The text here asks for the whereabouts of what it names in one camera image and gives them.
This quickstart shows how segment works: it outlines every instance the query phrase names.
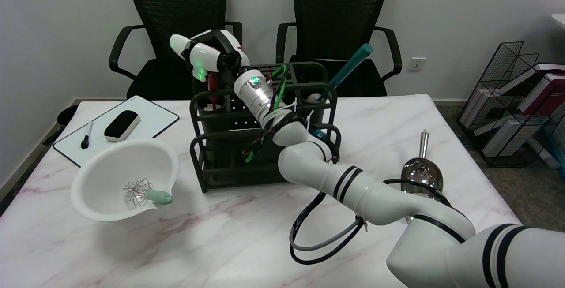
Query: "gray floor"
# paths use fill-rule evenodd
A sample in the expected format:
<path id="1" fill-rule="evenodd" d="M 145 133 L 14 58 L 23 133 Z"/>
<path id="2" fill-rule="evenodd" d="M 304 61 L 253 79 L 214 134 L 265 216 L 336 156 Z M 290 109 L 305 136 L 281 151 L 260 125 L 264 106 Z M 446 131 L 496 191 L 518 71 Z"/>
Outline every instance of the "gray floor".
<path id="1" fill-rule="evenodd" d="M 463 136 L 456 123 L 461 108 L 438 107 L 458 136 Z M 540 159 L 527 168 L 489 169 L 478 152 L 469 153 L 524 225 L 565 232 L 565 181 L 559 171 Z"/>

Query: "wall outlet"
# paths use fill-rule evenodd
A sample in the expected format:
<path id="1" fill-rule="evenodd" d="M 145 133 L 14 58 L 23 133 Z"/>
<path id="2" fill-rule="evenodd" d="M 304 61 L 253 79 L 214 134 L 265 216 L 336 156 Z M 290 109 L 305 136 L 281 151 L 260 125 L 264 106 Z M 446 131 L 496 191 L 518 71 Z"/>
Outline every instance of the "wall outlet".
<path id="1" fill-rule="evenodd" d="M 410 60 L 410 65 L 408 65 L 409 71 L 421 71 L 424 69 L 426 65 L 426 58 L 425 57 L 413 57 Z"/>

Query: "white wall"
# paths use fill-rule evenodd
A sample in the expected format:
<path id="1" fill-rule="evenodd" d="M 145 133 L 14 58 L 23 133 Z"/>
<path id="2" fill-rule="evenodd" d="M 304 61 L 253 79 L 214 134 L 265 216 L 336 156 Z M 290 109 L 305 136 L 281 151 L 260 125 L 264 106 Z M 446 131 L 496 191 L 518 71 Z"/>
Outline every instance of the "white wall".
<path id="1" fill-rule="evenodd" d="M 1 183 L 74 97 L 125 95 L 130 81 L 109 70 L 108 55 L 119 30 L 141 20 L 132 0 L 0 0 L 0 7 Z M 564 11 L 565 0 L 385 0 L 377 25 L 394 29 L 405 65 L 428 58 L 424 71 L 387 81 L 389 94 L 466 99 L 501 41 L 526 41 L 526 51 L 563 62 L 565 30 L 549 16 Z M 277 25 L 294 21 L 293 2 L 228 0 L 226 19 L 243 23 L 252 63 L 273 62 Z M 387 43 L 377 33 L 371 43 L 385 73 L 392 67 Z M 291 31 L 287 57 L 294 45 Z M 152 57 L 138 30 L 120 65 L 137 73 Z"/>

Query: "black office chair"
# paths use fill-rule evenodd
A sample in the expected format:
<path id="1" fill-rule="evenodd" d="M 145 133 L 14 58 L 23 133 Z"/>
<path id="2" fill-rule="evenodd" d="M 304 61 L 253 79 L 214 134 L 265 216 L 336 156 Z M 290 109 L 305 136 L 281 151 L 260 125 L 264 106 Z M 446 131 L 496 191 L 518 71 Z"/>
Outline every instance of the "black office chair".
<path id="1" fill-rule="evenodd" d="M 192 37 L 208 29 L 231 25 L 242 43 L 242 24 L 225 21 L 226 0 L 133 0 L 143 25 L 121 29 L 109 56 L 109 68 L 133 83 L 127 98 L 139 95 L 149 100 L 192 99 L 191 73 L 186 62 L 169 47 L 172 34 Z M 144 28 L 149 35 L 156 59 L 149 60 L 137 76 L 118 67 L 117 61 L 125 39 L 133 29 Z"/>
<path id="2" fill-rule="evenodd" d="M 402 58 L 393 30 L 375 27 L 384 0 L 294 0 L 296 23 L 282 23 L 277 34 L 276 61 L 284 61 L 286 33 L 288 27 L 297 31 L 296 55 L 290 62 L 316 61 L 328 71 L 329 78 L 345 65 L 347 60 L 361 47 L 369 43 L 374 30 L 387 36 L 394 68 L 380 77 L 372 60 L 361 63 L 337 88 L 340 97 L 386 96 L 383 81 L 402 70 Z M 315 69 L 295 69 L 299 82 L 317 82 L 319 73 Z"/>

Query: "black wire rack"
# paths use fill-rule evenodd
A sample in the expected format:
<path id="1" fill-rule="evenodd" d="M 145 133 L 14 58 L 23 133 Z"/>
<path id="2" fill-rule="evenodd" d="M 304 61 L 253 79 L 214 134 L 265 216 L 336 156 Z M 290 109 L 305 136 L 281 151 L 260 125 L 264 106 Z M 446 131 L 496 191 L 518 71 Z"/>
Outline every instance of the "black wire rack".
<path id="1" fill-rule="evenodd" d="M 458 117 L 489 168 L 531 164 L 565 113 L 563 88 L 534 68 L 538 54 L 520 54 L 522 45 L 498 46 Z"/>
<path id="2" fill-rule="evenodd" d="M 256 65 L 253 68 L 267 76 L 280 65 Z M 327 84 L 327 71 L 315 62 L 285 65 L 289 69 L 283 102 L 290 105 L 296 99 L 296 113 L 304 118 L 312 112 L 310 123 L 315 124 L 330 138 L 335 134 L 335 146 L 339 149 L 341 134 L 337 127 L 333 126 L 337 93 Z M 298 83 L 295 69 L 299 67 L 310 67 L 319 71 L 319 82 Z M 275 87 L 278 82 L 280 80 L 273 81 Z M 308 95 L 325 90 L 330 92 L 329 103 L 313 105 L 305 101 Z M 206 108 L 211 97 L 218 98 L 215 111 Z M 328 123 L 322 123 L 325 113 L 329 113 Z M 202 192 L 225 187 L 286 182 L 277 166 L 283 147 L 275 145 L 272 141 L 266 143 L 261 152 L 246 163 L 242 151 L 251 145 L 262 129 L 232 89 L 203 91 L 194 95 L 190 102 L 190 115 L 196 133 L 195 139 L 190 143 L 190 156 Z"/>

